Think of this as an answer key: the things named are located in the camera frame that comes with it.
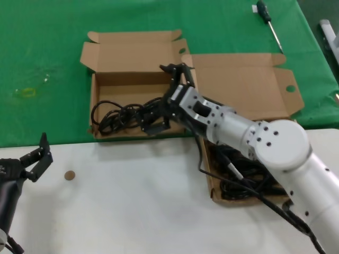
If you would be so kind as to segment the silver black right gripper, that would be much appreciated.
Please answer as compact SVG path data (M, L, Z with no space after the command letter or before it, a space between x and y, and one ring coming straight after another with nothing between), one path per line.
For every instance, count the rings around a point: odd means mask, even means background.
M196 90L191 67L185 63L173 63L160 69L172 76L170 89L165 93L164 105L148 104L139 110L142 132L149 136L169 130L170 119L183 125L191 132L204 138L212 137L212 129L234 109L202 96ZM181 82L184 76L185 85Z

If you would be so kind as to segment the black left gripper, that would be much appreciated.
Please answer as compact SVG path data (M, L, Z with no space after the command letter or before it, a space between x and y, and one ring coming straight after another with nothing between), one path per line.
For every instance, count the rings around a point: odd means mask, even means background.
M18 159L1 159L1 230L9 231L26 179L36 182L53 163L47 134L39 148Z

